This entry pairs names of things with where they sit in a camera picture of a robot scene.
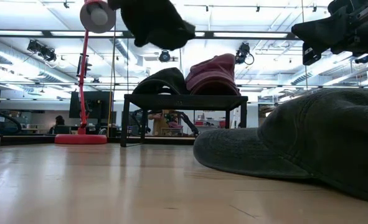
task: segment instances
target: ceiling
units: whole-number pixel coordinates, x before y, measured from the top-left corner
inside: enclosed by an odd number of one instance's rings
[[[2,0],[0,1],[0,29],[2,30],[83,30],[79,11],[82,0]],[[327,6],[330,0],[308,1],[237,1],[237,0],[173,0],[183,19],[196,26],[197,31],[261,31],[290,32],[294,24],[329,16]],[[127,30],[117,12],[117,30]],[[27,50],[29,38],[0,37],[0,54],[10,55],[9,65],[0,65],[0,81],[70,83],[76,82],[77,64],[83,48],[82,39],[38,38],[41,44],[55,49],[56,63],[44,64],[37,55]],[[151,44],[137,48],[133,39],[117,39],[115,48],[116,83],[139,83],[157,71],[177,67],[186,76],[192,65],[215,55],[234,54],[240,44],[246,42],[255,57],[253,65],[235,67],[238,85],[260,85],[241,87],[244,92],[256,91],[260,96],[281,96],[296,93],[296,88],[275,88],[268,85],[359,85],[368,81],[366,72],[345,80],[337,78],[368,67],[368,64],[354,64],[347,53],[331,55],[325,52],[320,62],[309,67],[307,80],[302,65],[302,44],[300,40],[217,40],[194,39],[185,47],[170,52],[175,62],[162,63],[157,58],[161,50]],[[111,82],[113,40],[90,39],[88,43],[89,62],[92,64],[86,82],[99,78],[102,83]],[[75,90],[74,85],[15,85],[0,84],[0,89],[11,90],[16,97],[24,92],[36,92],[43,98],[68,98]],[[108,85],[87,86],[86,90],[110,90]],[[116,86],[117,98],[127,93],[127,86]]]

